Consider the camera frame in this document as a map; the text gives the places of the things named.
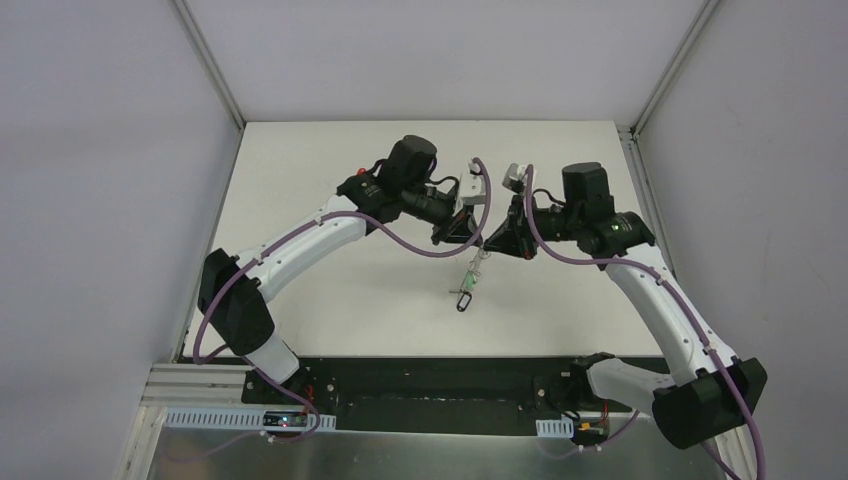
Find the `key with green tag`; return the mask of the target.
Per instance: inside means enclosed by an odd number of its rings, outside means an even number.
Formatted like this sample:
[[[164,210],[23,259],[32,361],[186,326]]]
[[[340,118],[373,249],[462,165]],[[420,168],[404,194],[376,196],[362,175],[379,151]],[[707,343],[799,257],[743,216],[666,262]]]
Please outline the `key with green tag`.
[[[461,283],[461,290],[465,292],[472,292],[475,288],[475,285],[478,281],[478,275],[475,271],[467,271],[463,277]]]

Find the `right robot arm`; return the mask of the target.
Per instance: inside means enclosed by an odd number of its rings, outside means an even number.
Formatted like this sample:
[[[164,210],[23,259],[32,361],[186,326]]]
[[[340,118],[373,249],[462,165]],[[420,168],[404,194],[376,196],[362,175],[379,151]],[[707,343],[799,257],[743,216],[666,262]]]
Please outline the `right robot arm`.
[[[513,197],[507,217],[484,248],[530,260],[552,242],[573,242],[617,285],[660,348],[660,374],[600,352],[574,360],[567,402],[583,410],[604,400],[651,415],[664,438],[688,449],[748,423],[768,375],[756,358],[742,359],[707,324],[665,262],[652,231],[635,212],[619,212],[607,171],[584,162],[561,171],[565,198],[546,208],[531,190],[534,172],[511,164],[504,186]]]

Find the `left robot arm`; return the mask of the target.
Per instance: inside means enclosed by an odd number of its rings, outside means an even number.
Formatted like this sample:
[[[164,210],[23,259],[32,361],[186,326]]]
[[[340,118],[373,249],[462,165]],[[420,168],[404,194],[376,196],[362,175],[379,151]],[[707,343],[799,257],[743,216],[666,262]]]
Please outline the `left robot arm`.
[[[334,195],[289,230],[236,254],[217,249],[204,260],[197,335],[213,328],[226,349],[268,378],[266,389],[281,404],[305,390],[300,362],[276,331],[268,305],[296,277],[336,250],[374,231],[426,258],[450,258],[482,244],[476,206],[491,209],[491,177],[483,161],[441,191],[432,179],[437,148],[406,135],[387,157],[344,180]]]

